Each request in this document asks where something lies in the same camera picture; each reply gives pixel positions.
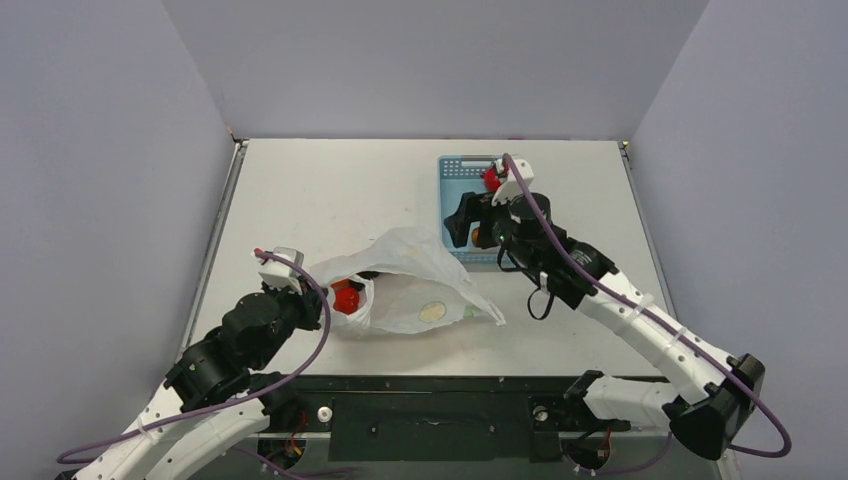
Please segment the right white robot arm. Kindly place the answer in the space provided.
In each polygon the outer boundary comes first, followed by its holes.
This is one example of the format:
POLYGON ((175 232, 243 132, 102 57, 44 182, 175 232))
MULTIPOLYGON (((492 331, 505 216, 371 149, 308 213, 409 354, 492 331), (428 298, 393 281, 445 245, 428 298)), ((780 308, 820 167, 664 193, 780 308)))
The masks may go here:
POLYGON ((453 246, 495 249, 550 300, 603 325, 665 377, 645 383, 586 372, 564 400, 578 427, 625 421, 669 431, 692 453, 718 460, 755 410, 765 365, 733 356, 693 334, 635 287, 592 245, 553 223, 543 225, 519 196, 495 206, 489 193, 466 192, 443 225, 453 246))

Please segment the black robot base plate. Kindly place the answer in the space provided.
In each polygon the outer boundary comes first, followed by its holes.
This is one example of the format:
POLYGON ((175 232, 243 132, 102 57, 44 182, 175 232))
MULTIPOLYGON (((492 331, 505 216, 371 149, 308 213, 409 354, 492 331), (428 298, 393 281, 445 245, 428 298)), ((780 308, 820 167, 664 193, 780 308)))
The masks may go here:
POLYGON ((561 458, 566 438, 627 431, 580 404, 566 377, 319 376, 293 382, 294 397, 260 432, 260 450, 329 443, 331 462, 489 461, 561 458))

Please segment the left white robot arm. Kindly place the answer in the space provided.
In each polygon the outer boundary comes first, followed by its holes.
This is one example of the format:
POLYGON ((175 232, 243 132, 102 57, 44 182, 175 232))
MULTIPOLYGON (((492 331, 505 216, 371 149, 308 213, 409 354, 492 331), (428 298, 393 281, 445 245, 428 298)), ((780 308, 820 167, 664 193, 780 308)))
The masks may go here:
POLYGON ((298 416, 292 373, 266 367, 297 330, 321 329, 327 292, 299 280, 264 285, 237 301, 219 326, 189 346, 124 433, 72 479, 183 479, 252 433, 291 427, 298 416))

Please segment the white plastic bag lemon print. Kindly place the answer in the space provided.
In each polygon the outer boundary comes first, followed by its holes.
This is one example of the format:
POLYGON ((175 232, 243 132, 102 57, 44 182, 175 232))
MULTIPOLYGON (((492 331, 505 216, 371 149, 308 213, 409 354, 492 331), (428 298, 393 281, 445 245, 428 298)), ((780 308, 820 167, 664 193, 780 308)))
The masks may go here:
POLYGON ((369 247, 324 260, 310 269, 324 287, 343 280, 363 286, 352 313, 333 311, 332 330, 347 337, 417 335, 482 317, 506 324, 440 238, 420 227, 395 227, 369 247))

